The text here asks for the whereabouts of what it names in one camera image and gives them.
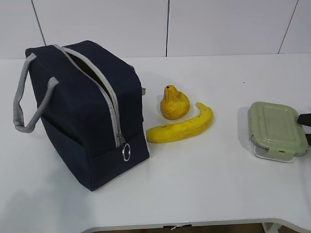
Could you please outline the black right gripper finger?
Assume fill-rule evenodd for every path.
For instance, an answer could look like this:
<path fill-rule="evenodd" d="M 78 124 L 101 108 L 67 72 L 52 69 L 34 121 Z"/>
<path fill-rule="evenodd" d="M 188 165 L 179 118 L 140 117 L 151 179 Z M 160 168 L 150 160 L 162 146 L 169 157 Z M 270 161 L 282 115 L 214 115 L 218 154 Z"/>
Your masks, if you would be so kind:
<path fill-rule="evenodd" d="M 301 125 L 311 125 L 311 113 L 309 114 L 300 114 L 297 123 Z"/>
<path fill-rule="evenodd" d="M 311 134 L 310 133 L 306 134 L 306 139 L 307 139 L 308 145 L 311 146 Z"/>

